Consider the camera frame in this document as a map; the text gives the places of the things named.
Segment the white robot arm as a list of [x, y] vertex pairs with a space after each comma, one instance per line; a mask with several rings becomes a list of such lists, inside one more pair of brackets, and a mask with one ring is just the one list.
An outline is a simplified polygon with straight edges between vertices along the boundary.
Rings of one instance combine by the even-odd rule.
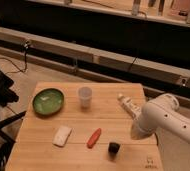
[[190, 119], [179, 114], [178, 108], [179, 101], [169, 93], [149, 100], [133, 120], [131, 138], [145, 139], [161, 127], [190, 144]]

